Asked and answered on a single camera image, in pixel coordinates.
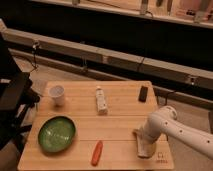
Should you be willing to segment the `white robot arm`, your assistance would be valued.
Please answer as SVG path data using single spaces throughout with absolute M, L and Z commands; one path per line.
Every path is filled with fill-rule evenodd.
M 186 126 L 176 120 L 177 111 L 164 106 L 151 113 L 142 129 L 143 158 L 151 158 L 161 134 L 171 136 L 213 160 L 213 135 Z

